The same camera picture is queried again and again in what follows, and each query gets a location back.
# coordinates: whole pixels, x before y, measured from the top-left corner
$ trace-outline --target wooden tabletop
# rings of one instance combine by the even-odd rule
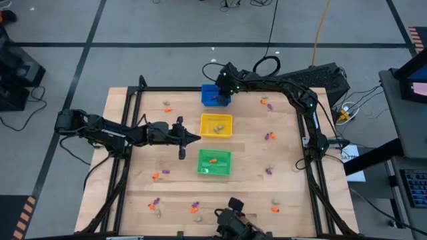
[[[313,90],[319,101],[328,106],[325,90]],[[126,88],[109,90],[103,114],[106,119],[121,121],[125,93]],[[306,174],[295,168],[295,162],[303,157],[296,111],[286,97],[281,93],[239,93],[233,95],[228,107],[204,107],[200,95],[200,92],[143,92],[139,116],[146,113],[148,121],[167,121],[170,126],[178,116],[183,116],[187,130],[199,135],[202,113],[230,114],[233,115],[233,135],[225,139],[203,137],[187,146],[183,161],[178,160],[177,146],[134,147],[120,234],[174,236],[177,231],[183,231],[186,236],[212,236],[218,226],[214,209],[227,207],[230,197],[236,197],[245,203],[243,212],[248,218],[264,231],[273,232],[275,237],[315,237]],[[264,95],[268,96],[273,111],[260,103]],[[166,100],[171,103],[172,112],[163,111],[162,102]],[[322,132],[327,137],[334,136],[320,107],[318,117]],[[276,138],[266,141],[264,135],[269,132],[274,132]],[[199,150],[205,148],[232,151],[229,177],[196,173]],[[333,149],[327,154],[340,157]],[[104,149],[95,150],[92,166],[106,155]],[[86,227],[103,205],[112,163],[107,161],[89,178],[76,231]],[[269,164],[275,166],[273,175],[265,173]],[[358,231],[343,165],[329,157],[323,159],[323,164],[331,204],[350,228]],[[153,181],[152,175],[162,169],[171,172],[160,174],[159,179]],[[160,198],[156,205],[161,209],[160,219],[147,206],[157,197]],[[272,199],[280,201],[279,213],[272,211]],[[200,202],[199,211],[190,213],[195,201]],[[322,204],[319,206],[324,220]],[[115,206],[109,230],[112,230],[114,214]],[[203,221],[194,222],[199,216]],[[322,228],[327,232],[326,221],[322,221]]]

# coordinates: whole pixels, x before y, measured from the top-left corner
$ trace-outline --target desk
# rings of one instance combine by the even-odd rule
[[[126,88],[109,90],[103,114],[106,119],[120,122],[126,91]],[[328,106],[325,90],[314,91],[320,102]],[[264,231],[273,232],[275,237],[315,237],[306,174],[294,167],[303,154],[296,111],[288,100],[281,93],[251,92],[234,95],[228,107],[204,107],[200,103],[200,94],[197,91],[142,93],[139,114],[146,113],[148,121],[174,123],[177,116],[183,116],[183,125],[189,132],[198,134],[202,113],[232,114],[233,136],[229,139],[204,137],[187,146],[183,161],[177,158],[176,146],[134,147],[119,234],[176,236],[177,231],[183,231],[185,236],[212,236],[217,227],[214,209],[226,207],[230,197],[237,197],[245,203],[243,212],[248,218]],[[269,97],[273,111],[267,111],[266,106],[260,104],[263,95]],[[170,113],[163,112],[162,102],[165,100],[171,103],[169,107],[173,110]],[[327,137],[333,136],[320,107],[318,117],[323,133]],[[270,131],[277,135],[276,139],[264,140],[264,135]],[[231,176],[196,173],[198,151],[204,148],[232,151]],[[92,166],[106,154],[104,149],[95,150]],[[328,154],[340,157],[334,149]],[[269,164],[275,165],[273,175],[264,172]],[[357,232],[343,165],[327,157],[323,164],[331,204]],[[111,166],[112,161],[106,162],[89,178],[76,231],[86,227],[103,205]],[[169,169],[171,173],[161,174],[153,181],[153,173],[162,169]],[[147,206],[157,197],[161,199],[157,205],[162,212],[161,219]],[[273,198],[281,202],[279,213],[271,210]],[[189,209],[194,201],[199,201],[200,206],[199,211],[192,214]],[[107,230],[112,230],[115,210],[113,206]],[[196,216],[202,216],[203,222],[193,222]],[[322,229],[327,232],[326,221],[322,221]]]
[[[393,156],[427,159],[427,104],[403,100],[399,82],[391,71],[381,71],[380,80],[398,138],[347,162],[344,165],[347,175],[387,161]]]

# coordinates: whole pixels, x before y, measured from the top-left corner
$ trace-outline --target plastic bin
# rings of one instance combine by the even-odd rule
[[[215,127],[223,125],[219,133]],[[231,137],[233,133],[233,116],[225,114],[204,113],[201,115],[200,135],[203,137]]]
[[[232,101],[232,97],[226,101],[225,105],[221,105],[218,103],[218,88],[215,84],[203,84],[201,86],[201,102],[206,107],[215,107],[215,106],[227,106]]]
[[[200,149],[197,172],[201,174],[230,176],[232,173],[232,152]]]

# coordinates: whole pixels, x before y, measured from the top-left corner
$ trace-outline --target blue bin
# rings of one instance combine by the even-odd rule
[[[218,88],[215,84],[203,84],[201,86],[201,102],[206,107],[215,107],[215,106],[221,106],[220,103],[218,103]],[[229,97],[226,101],[226,104],[223,105],[224,107],[227,106],[229,103],[232,102],[232,97]]]

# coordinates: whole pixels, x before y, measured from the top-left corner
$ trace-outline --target electronic device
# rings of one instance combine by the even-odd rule
[[[278,76],[283,80],[292,80],[305,86],[324,87],[329,106],[333,106],[349,89],[345,73],[335,63],[309,67]]]
[[[427,103],[427,51],[423,50],[403,67],[393,70],[399,80],[402,98]]]
[[[400,170],[412,207],[427,208],[427,170]]]
[[[0,75],[0,111],[22,111],[29,91],[7,78],[6,75]]]
[[[0,27],[0,74],[8,74],[10,81],[22,87],[38,87],[46,72],[22,48],[11,46],[6,30]]]

